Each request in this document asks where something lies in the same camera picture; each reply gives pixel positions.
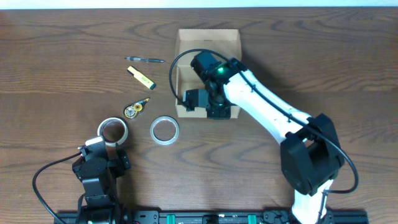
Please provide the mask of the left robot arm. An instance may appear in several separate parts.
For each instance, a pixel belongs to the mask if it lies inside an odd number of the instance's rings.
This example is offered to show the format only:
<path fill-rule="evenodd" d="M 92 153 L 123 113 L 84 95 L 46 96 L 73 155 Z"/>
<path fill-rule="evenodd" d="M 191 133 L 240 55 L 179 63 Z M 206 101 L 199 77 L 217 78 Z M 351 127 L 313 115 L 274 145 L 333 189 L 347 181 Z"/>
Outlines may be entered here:
<path fill-rule="evenodd" d="M 130 211 L 119 203 L 116 179 L 131 168 L 125 150 L 116 146 L 109 158 L 104 141 L 80 147 L 81 157 L 72 171 L 83 184 L 86 205 L 78 203 L 76 223 L 131 223 Z"/>

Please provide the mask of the clear tape roll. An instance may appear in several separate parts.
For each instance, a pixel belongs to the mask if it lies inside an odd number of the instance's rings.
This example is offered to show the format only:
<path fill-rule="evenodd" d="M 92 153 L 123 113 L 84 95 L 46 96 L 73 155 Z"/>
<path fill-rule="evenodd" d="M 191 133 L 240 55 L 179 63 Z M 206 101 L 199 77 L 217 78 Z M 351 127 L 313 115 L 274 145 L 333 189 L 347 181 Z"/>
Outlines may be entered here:
<path fill-rule="evenodd" d="M 169 146 L 179 137 L 180 128 L 176 119 L 171 116 L 159 116 L 150 126 L 152 140 L 161 145 Z"/>

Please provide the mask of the yellow highlighter marker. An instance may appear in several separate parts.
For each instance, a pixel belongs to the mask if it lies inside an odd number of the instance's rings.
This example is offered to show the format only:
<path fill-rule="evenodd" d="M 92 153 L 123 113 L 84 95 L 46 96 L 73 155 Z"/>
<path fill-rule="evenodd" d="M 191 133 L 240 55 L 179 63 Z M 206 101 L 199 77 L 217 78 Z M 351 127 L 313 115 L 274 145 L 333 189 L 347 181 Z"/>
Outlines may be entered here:
<path fill-rule="evenodd" d="M 127 68 L 127 72 L 130 73 L 136 80 L 142 83 L 145 87 L 150 90 L 153 90 L 156 87 L 156 84 L 147 76 L 145 76 L 142 72 L 136 69 L 133 66 L 129 66 Z"/>

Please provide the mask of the brown cardboard box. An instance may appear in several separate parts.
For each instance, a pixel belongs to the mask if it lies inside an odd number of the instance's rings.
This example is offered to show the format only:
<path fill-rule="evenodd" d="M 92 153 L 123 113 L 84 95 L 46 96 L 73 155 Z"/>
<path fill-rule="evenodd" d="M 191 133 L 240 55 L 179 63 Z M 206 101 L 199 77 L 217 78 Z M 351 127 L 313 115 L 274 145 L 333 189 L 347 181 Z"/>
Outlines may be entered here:
<path fill-rule="evenodd" d="M 183 95 L 187 90 L 204 89 L 204 83 L 191 67 L 194 56 L 203 51 L 210 51 L 219 61 L 231 58 L 241 60 L 241 41 L 236 29 L 180 29 L 177 37 L 178 51 L 172 63 L 177 69 L 177 83 L 172 92 L 177 97 L 176 110 L 180 118 L 207 118 L 205 109 L 187 111 Z"/>

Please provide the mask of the yellow correction tape dispenser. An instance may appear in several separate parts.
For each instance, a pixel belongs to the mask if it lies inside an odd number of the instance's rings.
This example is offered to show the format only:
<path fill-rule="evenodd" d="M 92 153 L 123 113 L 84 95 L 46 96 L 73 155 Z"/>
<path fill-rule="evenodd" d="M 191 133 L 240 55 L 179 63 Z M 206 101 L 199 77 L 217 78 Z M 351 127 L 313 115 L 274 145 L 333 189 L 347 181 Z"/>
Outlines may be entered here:
<path fill-rule="evenodd" d="M 127 119 L 134 119 L 144 111 L 145 105 L 150 101 L 150 98 L 144 98 L 124 108 L 123 114 Z"/>

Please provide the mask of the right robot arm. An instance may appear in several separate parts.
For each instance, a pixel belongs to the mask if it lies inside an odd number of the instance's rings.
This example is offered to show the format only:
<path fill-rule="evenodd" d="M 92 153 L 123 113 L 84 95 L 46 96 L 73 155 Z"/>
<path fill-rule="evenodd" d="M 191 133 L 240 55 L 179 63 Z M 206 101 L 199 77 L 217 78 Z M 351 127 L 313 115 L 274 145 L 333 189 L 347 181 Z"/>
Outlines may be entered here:
<path fill-rule="evenodd" d="M 262 85 L 239 60 L 220 62 L 201 52 L 190 63 L 216 108 L 236 105 L 249 113 L 280 146 L 281 170 L 295 190 L 292 213 L 300 223 L 326 214 L 322 193 L 345 163 L 333 122 L 295 109 Z"/>

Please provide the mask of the beige masking tape roll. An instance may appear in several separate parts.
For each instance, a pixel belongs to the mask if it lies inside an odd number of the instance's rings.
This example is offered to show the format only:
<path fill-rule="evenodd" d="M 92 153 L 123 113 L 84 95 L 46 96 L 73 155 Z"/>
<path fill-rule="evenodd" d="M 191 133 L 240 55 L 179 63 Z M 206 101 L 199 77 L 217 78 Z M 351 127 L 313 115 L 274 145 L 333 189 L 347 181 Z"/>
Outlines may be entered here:
<path fill-rule="evenodd" d="M 129 134 L 126 122 L 117 117 L 107 118 L 100 123 L 97 135 L 101 136 L 109 147 L 121 146 Z"/>

